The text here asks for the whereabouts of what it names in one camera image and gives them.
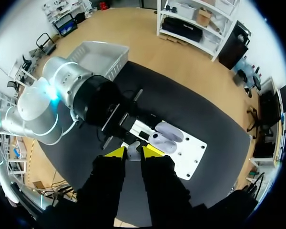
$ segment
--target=white plastic basket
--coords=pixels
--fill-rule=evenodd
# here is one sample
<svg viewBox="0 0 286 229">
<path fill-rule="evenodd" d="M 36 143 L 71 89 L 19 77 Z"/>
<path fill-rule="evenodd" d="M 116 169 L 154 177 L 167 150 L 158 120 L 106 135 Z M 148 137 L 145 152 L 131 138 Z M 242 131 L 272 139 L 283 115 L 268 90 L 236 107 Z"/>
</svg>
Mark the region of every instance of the white plastic basket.
<svg viewBox="0 0 286 229">
<path fill-rule="evenodd" d="M 187 4 L 177 3 L 177 14 L 188 19 L 193 19 L 196 8 L 193 8 Z"/>
<path fill-rule="evenodd" d="M 207 49 L 211 51 L 215 51 L 219 43 L 220 43 L 220 39 L 218 37 L 216 37 L 215 35 L 207 31 L 203 31 L 202 44 L 204 47 L 206 47 Z"/>
<path fill-rule="evenodd" d="M 127 46 L 106 42 L 83 42 L 67 58 L 94 74 L 113 81 L 128 61 Z"/>
<path fill-rule="evenodd" d="M 215 7 L 225 12 L 227 15 L 231 15 L 234 10 L 233 0 L 216 0 Z"/>
</svg>

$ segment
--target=black mat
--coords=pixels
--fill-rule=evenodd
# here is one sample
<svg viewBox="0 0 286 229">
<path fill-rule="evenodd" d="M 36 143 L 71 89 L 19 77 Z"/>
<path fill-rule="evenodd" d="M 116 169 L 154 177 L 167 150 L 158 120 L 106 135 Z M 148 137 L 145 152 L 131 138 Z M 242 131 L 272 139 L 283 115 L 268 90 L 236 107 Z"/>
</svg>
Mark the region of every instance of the black mat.
<svg viewBox="0 0 286 229">
<path fill-rule="evenodd" d="M 138 104 L 155 115 L 207 143 L 202 161 L 189 181 L 191 204 L 208 207 L 227 196 L 245 161 L 249 135 L 229 116 L 202 96 L 169 78 L 128 62 L 114 80 L 122 92 L 144 89 Z M 59 119 L 67 128 L 69 110 L 59 106 Z M 96 127 L 74 128 L 54 146 L 41 144 L 57 171 L 75 189 L 81 188 L 92 170 L 92 161 L 121 145 L 114 139 L 102 151 Z M 147 196 L 139 163 L 126 163 L 126 178 L 120 198 L 118 219 L 138 227 L 150 226 Z"/>
</svg>

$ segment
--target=shelf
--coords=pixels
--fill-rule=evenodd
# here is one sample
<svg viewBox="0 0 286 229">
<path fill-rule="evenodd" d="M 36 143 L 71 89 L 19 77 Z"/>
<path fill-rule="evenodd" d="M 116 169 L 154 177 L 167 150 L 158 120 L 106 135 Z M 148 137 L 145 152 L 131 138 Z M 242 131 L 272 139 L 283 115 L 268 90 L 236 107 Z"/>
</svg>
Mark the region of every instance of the shelf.
<svg viewBox="0 0 286 229">
<path fill-rule="evenodd" d="M 221 15 L 223 15 L 224 17 L 228 18 L 230 21 L 232 21 L 232 17 L 230 15 L 227 15 L 225 12 L 221 11 L 220 9 L 218 9 L 215 6 L 212 6 L 211 4 L 205 2 L 205 1 L 201 1 L 201 0 L 192 0 L 193 2 L 197 2 L 207 8 L 209 8 L 210 10 L 213 10 Z"/>
<path fill-rule="evenodd" d="M 193 41 L 193 40 L 191 40 L 191 39 L 188 39 L 188 38 L 183 37 L 183 36 L 180 36 L 180 35 L 178 35 L 178 34 L 169 32 L 169 31 L 167 31 L 167 30 L 160 29 L 160 32 L 161 32 L 161 33 L 164 33 L 164 34 L 166 34 L 166 35 L 169 35 L 169 36 L 178 38 L 178 39 L 180 39 L 180 40 L 182 40 L 182 41 L 188 42 L 189 44 L 191 44 L 191 45 L 193 45 L 193 46 L 196 46 L 197 48 L 199 48 L 199 49 L 201 49 L 201 50 L 207 52 L 208 54 L 214 56 L 214 52 L 213 52 L 213 51 L 211 51 L 211 50 L 205 48 L 205 47 L 204 47 L 201 43 L 199 43 L 199 42 L 195 42 L 195 41 Z"/>
<path fill-rule="evenodd" d="M 198 24 L 195 20 L 191 20 L 189 18 L 186 18 L 186 17 L 183 17 L 183 16 L 180 16 L 176 13 L 172 13 L 172 12 L 169 12 L 169 11 L 165 11 L 165 10 L 162 10 L 161 11 L 161 14 L 164 14 L 164 15 L 167 15 L 167 16 L 170 16 L 170 17 L 173 17 L 173 18 L 177 18 L 177 19 L 180 19 L 180 20 L 183 20 L 183 21 L 186 21 L 188 23 L 191 23 L 193 24 L 194 26 L 198 27 L 198 28 L 201 28 L 203 30 L 206 30 L 212 34 L 214 34 L 215 36 L 219 37 L 220 39 L 223 39 L 224 36 L 220 35 L 219 32 L 216 32 L 210 25 L 208 25 L 207 27 L 204 27 L 200 24 Z"/>
</svg>

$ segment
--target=desk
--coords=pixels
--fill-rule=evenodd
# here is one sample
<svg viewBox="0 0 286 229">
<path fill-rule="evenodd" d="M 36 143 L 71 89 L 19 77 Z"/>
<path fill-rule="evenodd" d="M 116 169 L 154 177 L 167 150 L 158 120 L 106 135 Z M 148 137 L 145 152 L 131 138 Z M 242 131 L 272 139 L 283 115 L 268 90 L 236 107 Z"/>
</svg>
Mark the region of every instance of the desk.
<svg viewBox="0 0 286 229">
<path fill-rule="evenodd" d="M 62 33 L 60 31 L 60 28 L 65 26 L 66 24 L 70 23 L 73 21 L 73 23 L 76 24 L 74 17 L 72 16 L 72 13 L 78 9 L 82 8 L 82 11 L 84 11 L 82 4 L 76 4 L 76 5 L 68 5 L 66 8 L 63 9 L 62 12 L 59 14 L 55 15 L 54 18 L 50 21 L 50 23 L 54 26 L 56 31 L 61 35 L 61 36 L 67 36 L 69 33 L 71 33 L 73 30 L 77 29 L 77 26 L 73 25 L 73 28 L 69 31 L 66 31 L 65 33 Z"/>
<path fill-rule="evenodd" d="M 258 162 L 272 162 L 274 166 L 277 166 L 278 161 L 280 161 L 280 151 L 281 151 L 281 141 L 283 139 L 282 135 L 282 122 L 281 120 L 277 123 L 277 133 L 276 133 L 276 145 L 272 157 L 268 158 L 250 158 L 250 162 L 255 166 L 259 167 Z"/>
<path fill-rule="evenodd" d="M 232 118 L 190 89 L 175 81 L 128 62 L 114 79 L 121 92 L 143 88 L 138 106 L 207 143 L 202 160 L 192 178 L 182 180 L 190 191 L 192 206 L 210 207 L 225 198 L 242 169 L 249 149 L 248 134 Z M 60 104 L 63 128 L 72 123 L 68 108 Z M 92 171 L 92 162 L 121 145 L 113 138 L 102 151 L 95 126 L 74 128 L 54 146 L 40 143 L 59 174 L 74 187 L 81 188 Z M 148 201 L 140 162 L 126 161 L 126 177 L 120 196 L 117 218 L 138 227 L 150 226 Z"/>
<path fill-rule="evenodd" d="M 279 106 L 280 106 L 280 116 L 284 115 L 283 107 L 282 107 L 282 99 L 280 96 L 280 91 L 276 88 L 272 77 L 270 77 L 267 81 L 262 84 L 262 90 L 260 94 L 263 94 L 267 91 L 272 91 L 273 94 L 277 93 Z M 286 125 L 282 125 L 282 121 L 279 120 L 274 127 L 276 128 L 276 132 L 274 133 L 274 142 L 275 142 L 275 149 L 272 157 L 269 158 L 250 158 L 250 162 L 255 166 L 259 167 L 258 162 L 270 162 L 273 163 L 273 166 L 277 166 L 278 162 L 280 161 L 281 152 L 283 150 L 282 143 L 284 143 L 284 131 Z"/>
</svg>

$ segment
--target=black bag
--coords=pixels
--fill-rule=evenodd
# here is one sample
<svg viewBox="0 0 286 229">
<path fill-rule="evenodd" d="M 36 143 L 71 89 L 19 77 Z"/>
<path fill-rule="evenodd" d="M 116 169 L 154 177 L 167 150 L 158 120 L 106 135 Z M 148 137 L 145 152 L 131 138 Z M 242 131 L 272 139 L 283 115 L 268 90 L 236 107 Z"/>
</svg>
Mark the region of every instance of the black bag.
<svg viewBox="0 0 286 229">
<path fill-rule="evenodd" d="M 165 18 L 164 22 L 162 23 L 162 29 L 173 32 L 196 42 L 200 42 L 202 37 L 201 29 L 177 18 Z"/>
</svg>

